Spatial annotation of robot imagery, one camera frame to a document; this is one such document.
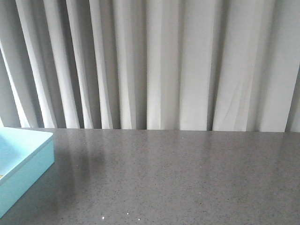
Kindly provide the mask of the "light blue storage box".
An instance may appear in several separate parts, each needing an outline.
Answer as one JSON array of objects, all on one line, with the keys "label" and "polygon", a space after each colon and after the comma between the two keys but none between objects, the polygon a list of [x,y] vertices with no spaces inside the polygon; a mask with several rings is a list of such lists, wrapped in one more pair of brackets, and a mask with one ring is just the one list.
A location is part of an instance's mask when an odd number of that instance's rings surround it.
[{"label": "light blue storage box", "polygon": [[0,216],[54,163],[53,133],[0,129]]}]

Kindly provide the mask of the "grey pleated curtain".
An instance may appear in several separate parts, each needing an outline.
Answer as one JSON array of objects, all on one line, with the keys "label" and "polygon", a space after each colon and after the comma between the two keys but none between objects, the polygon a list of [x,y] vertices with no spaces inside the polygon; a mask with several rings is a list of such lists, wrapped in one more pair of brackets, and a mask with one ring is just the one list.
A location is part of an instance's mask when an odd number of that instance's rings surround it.
[{"label": "grey pleated curtain", "polygon": [[0,124],[299,132],[297,0],[3,0]]}]

